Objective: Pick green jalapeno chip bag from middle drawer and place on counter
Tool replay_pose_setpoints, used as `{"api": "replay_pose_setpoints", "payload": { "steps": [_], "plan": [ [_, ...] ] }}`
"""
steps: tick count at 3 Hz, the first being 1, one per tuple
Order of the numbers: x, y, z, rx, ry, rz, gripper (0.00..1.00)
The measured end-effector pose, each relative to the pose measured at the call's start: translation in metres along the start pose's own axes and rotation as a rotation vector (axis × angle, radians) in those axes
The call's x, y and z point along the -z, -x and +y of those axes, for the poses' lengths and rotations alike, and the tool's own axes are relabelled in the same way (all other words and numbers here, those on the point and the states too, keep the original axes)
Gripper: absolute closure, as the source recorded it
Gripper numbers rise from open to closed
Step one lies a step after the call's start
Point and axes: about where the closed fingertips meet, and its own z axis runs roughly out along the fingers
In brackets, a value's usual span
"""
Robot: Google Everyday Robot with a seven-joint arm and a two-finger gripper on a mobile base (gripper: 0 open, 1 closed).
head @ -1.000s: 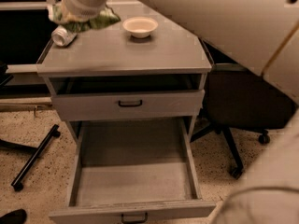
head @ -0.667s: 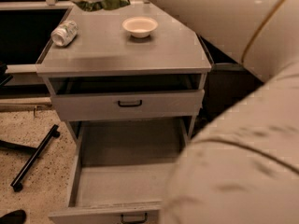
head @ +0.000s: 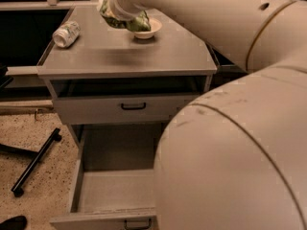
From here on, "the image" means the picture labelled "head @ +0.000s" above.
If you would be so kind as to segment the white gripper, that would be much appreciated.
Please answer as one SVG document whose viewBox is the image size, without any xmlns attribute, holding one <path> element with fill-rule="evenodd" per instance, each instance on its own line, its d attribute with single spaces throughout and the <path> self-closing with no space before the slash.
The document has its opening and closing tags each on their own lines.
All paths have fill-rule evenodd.
<svg viewBox="0 0 307 230">
<path fill-rule="evenodd" d="M 145 10 L 144 0 L 110 0 L 110 8 L 119 20 L 129 21 Z"/>
</svg>

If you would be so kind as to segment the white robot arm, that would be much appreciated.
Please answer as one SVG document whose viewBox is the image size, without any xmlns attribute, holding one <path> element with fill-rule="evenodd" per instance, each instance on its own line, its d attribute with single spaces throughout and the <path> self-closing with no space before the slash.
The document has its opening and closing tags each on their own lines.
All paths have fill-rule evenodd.
<svg viewBox="0 0 307 230">
<path fill-rule="evenodd" d="M 158 9 L 245 75 L 165 128 L 154 160 L 159 230 L 306 230 L 307 4 L 302 0 L 112 0 Z"/>
</svg>

